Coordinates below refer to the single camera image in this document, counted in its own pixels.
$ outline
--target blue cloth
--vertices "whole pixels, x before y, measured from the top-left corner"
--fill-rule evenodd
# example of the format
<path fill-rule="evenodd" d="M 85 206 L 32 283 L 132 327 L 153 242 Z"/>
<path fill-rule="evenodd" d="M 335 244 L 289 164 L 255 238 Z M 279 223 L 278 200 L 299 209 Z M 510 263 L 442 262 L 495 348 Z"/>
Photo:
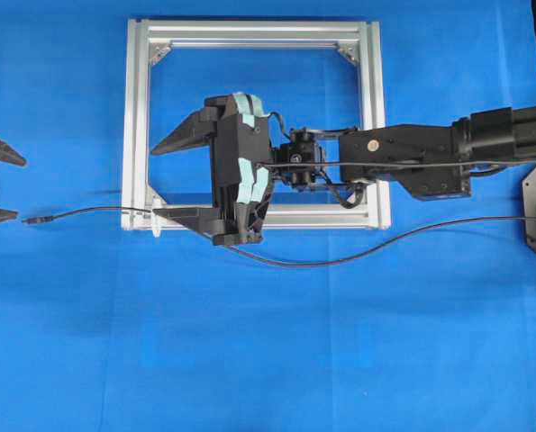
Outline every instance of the blue cloth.
<path fill-rule="evenodd" d="M 527 0 L 0 0 L 0 137 L 29 161 L 0 164 L 0 207 L 119 202 L 126 20 L 151 15 L 379 20 L 388 124 L 536 104 Z M 151 143 L 232 91 L 290 126 L 350 126 L 354 78 L 333 52 L 179 50 L 153 71 Z M 425 223 L 518 214 L 528 170 L 447 202 L 394 184 L 386 232 L 273 230 L 253 250 L 326 259 Z M 206 193 L 207 176 L 205 150 L 151 161 L 164 194 Z M 0 431 L 404 428 L 536 429 L 536 256 L 519 224 L 308 271 L 189 232 L 123 232 L 114 215 L 0 225 Z"/>

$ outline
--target wire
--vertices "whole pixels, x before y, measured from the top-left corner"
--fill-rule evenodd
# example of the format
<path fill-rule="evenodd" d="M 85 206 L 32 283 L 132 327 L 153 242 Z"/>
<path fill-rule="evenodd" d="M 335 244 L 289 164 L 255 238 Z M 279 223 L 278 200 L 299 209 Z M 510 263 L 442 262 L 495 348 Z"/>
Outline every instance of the wire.
<path fill-rule="evenodd" d="M 493 176 L 495 174 L 501 173 L 502 171 L 505 171 L 505 166 L 497 166 L 495 168 L 488 169 L 487 171 L 472 171 L 469 173 L 470 177 L 489 177 Z"/>
<path fill-rule="evenodd" d="M 120 206 L 100 206 L 100 207 L 87 207 L 85 209 L 78 209 L 73 211 L 67 211 L 65 213 L 56 214 L 53 216 L 39 216 L 36 218 L 28 218 L 22 220 L 23 223 L 28 225 L 33 225 L 37 223 L 47 223 L 55 221 L 61 218 L 67 218 L 68 216 L 73 216 L 81 213 L 90 213 L 90 212 L 142 212 L 142 213 L 151 213 L 151 210 L 146 209 L 136 209 L 134 207 L 120 207 Z"/>
<path fill-rule="evenodd" d="M 406 162 L 382 163 L 382 162 L 300 162 L 283 163 L 283 164 L 267 164 L 258 162 L 258 167 L 266 168 L 289 168 L 289 167 L 376 167 L 376 168 L 402 168 L 402 169 L 417 169 L 417 168 L 445 168 L 445 167 L 472 167 L 474 165 L 499 165 L 512 167 L 523 164 L 536 164 L 536 159 L 522 160 L 473 160 L 467 162 L 443 162 L 437 164 L 417 164 Z"/>
<path fill-rule="evenodd" d="M 333 259 L 330 261 L 314 261 L 314 262 L 307 262 L 307 263 L 293 262 L 293 261 L 280 261 L 276 259 L 269 259 L 263 256 L 254 255 L 254 254 L 251 254 L 250 252 L 246 252 L 244 250 L 238 249 L 233 246 L 225 246 L 225 248 L 228 248 L 230 251 L 235 252 L 236 254 L 239 254 L 246 258 L 254 259 L 256 261 L 259 261 L 260 263 L 268 264 L 270 266 L 287 267 L 287 268 L 316 268 L 316 267 L 326 267 L 326 266 L 337 266 L 339 264 L 345 264 L 345 263 L 349 263 L 350 261 L 355 261 L 360 258 L 368 257 L 374 252 L 378 252 L 378 250 L 383 249 L 387 246 L 390 246 L 399 240 L 407 239 L 408 237 L 411 237 L 415 234 L 419 234 L 424 231 L 436 230 L 438 228 L 449 227 L 452 225 L 460 225 L 460 224 L 474 223 L 474 222 L 490 222 L 490 221 L 535 221 L 536 222 L 536 218 L 528 217 L 528 216 L 485 216 L 485 217 L 479 217 L 479 218 L 457 219 L 457 220 L 449 220 L 449 221 L 440 222 L 440 223 L 434 223 L 432 225 L 427 225 L 425 227 L 413 229 L 411 231 L 405 232 L 404 234 L 400 234 L 399 236 L 395 236 L 389 240 L 384 241 L 383 243 L 380 243 L 377 246 L 371 247 L 370 249 L 365 250 L 363 252 L 359 252 L 358 254 L 345 256 L 343 258 Z"/>
<path fill-rule="evenodd" d="M 320 175 L 323 177 L 323 180 L 325 180 L 325 183 L 327 184 L 328 189 L 330 190 L 330 192 L 332 193 L 336 201 L 340 203 L 340 205 L 344 209 L 350 210 L 355 207 L 358 207 L 361 204 L 362 200 L 364 199 L 364 190 L 362 188 L 363 184 L 361 185 L 354 184 L 357 187 L 355 196 L 354 196 L 354 202 L 349 202 L 343 196 L 340 195 L 340 193 L 338 192 L 338 189 L 336 188 L 336 185 L 333 183 L 333 181 L 330 179 L 330 177 L 327 175 L 327 173 L 324 170 L 322 169 L 320 170 Z"/>
<path fill-rule="evenodd" d="M 282 135 L 284 135 L 287 139 L 290 141 L 292 140 L 290 136 L 286 133 L 286 125 L 284 124 L 284 118 L 282 117 L 282 114 L 276 111 L 272 111 L 268 117 L 276 117 L 277 123 L 279 123 L 279 129 L 282 131 Z"/>

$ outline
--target cable connector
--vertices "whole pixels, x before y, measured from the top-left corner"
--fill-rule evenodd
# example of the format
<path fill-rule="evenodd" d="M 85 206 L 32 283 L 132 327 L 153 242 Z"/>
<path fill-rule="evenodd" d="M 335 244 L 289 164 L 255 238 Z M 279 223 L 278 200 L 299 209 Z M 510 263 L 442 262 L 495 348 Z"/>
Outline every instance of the cable connector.
<path fill-rule="evenodd" d="M 29 218 L 22 220 L 23 223 L 27 223 L 28 225 L 35 225 L 38 223 L 48 223 L 55 220 L 55 216 L 39 216 L 37 218 Z"/>

